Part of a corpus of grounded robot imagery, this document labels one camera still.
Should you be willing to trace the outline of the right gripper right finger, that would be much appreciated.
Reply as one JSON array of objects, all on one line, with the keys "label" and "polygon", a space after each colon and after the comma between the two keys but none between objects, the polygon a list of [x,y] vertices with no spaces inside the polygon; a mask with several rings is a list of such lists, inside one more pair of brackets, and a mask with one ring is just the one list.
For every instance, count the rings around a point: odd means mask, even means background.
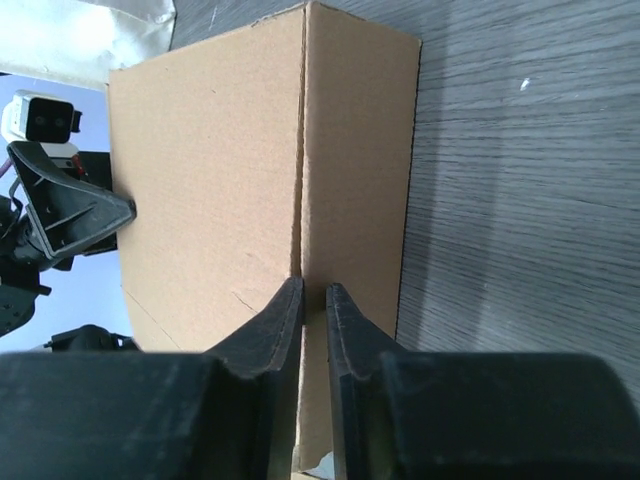
[{"label": "right gripper right finger", "polygon": [[340,284],[326,318],[337,478],[638,477],[639,416],[600,358],[410,351]]}]

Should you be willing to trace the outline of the large brown cardboard box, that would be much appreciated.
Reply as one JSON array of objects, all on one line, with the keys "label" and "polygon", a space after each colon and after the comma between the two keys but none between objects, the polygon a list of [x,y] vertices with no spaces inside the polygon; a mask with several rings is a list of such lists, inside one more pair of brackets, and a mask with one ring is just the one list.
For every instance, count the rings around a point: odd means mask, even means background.
[{"label": "large brown cardboard box", "polygon": [[292,469],[332,447],[325,291],[393,334],[420,40],[319,2],[115,70],[122,289],[146,351],[204,351],[305,283]]}]

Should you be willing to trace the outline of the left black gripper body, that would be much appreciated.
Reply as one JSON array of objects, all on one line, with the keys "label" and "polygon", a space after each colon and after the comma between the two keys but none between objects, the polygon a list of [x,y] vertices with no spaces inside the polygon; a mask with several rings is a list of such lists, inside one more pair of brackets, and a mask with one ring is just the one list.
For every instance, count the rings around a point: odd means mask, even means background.
[{"label": "left black gripper body", "polygon": [[[107,152],[80,151],[71,158],[50,157],[54,165],[75,179],[80,179],[113,192],[110,155]],[[69,271],[77,256],[94,256],[111,253],[117,249],[115,234],[105,238],[84,253],[64,259],[48,259],[40,250],[31,220],[27,214],[28,199],[18,179],[16,169],[7,151],[9,167],[16,179],[9,188],[10,221],[1,234],[2,255],[16,270],[24,269],[39,274],[49,269]]]}]

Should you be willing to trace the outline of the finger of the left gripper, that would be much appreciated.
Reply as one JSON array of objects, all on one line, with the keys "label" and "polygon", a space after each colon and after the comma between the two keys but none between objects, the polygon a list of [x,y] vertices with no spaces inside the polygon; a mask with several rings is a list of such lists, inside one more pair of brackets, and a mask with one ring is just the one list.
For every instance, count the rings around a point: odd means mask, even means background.
[{"label": "finger of the left gripper", "polygon": [[41,144],[14,141],[7,150],[46,258],[82,254],[136,218],[133,200],[63,172]]}]

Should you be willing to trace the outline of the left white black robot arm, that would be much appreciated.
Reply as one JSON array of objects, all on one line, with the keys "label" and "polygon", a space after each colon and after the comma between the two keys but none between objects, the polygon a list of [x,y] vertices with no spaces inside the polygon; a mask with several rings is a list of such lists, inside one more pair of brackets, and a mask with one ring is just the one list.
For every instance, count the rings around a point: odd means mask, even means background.
[{"label": "left white black robot arm", "polygon": [[15,141],[1,177],[2,350],[131,346],[116,233],[136,207],[113,192],[109,155]]}]

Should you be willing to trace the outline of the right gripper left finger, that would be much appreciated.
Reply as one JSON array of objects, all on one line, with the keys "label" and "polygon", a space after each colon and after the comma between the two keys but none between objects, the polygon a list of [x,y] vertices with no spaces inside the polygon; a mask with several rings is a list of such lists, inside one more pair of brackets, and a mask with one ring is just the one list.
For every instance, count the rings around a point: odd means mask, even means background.
[{"label": "right gripper left finger", "polygon": [[5,479],[287,479],[304,283],[203,353],[1,358]]}]

